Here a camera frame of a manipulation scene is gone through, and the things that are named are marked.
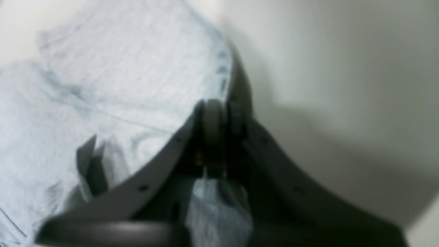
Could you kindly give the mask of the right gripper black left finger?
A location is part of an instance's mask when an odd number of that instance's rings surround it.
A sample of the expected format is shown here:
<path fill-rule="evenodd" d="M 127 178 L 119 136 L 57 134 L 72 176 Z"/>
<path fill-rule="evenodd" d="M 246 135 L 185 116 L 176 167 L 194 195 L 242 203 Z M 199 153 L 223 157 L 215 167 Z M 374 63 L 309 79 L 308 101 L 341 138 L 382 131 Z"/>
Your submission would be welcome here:
<path fill-rule="evenodd" d="M 200 101 L 163 149 L 135 175 L 91 202 L 48 220 L 43 247 L 191 247 L 185 225 L 192 189 L 221 165 L 223 104 Z"/>

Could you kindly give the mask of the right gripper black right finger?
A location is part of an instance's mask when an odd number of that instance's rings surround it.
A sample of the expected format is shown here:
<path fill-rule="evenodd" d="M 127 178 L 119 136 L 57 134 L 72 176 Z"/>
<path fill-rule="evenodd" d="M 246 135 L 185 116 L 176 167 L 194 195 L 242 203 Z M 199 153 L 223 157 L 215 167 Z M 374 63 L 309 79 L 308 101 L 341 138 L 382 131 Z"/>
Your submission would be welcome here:
<path fill-rule="evenodd" d="M 248 192 L 248 247 L 407 247 L 395 224 L 312 180 L 254 117 L 251 88 L 235 47 L 227 100 L 230 176 Z"/>

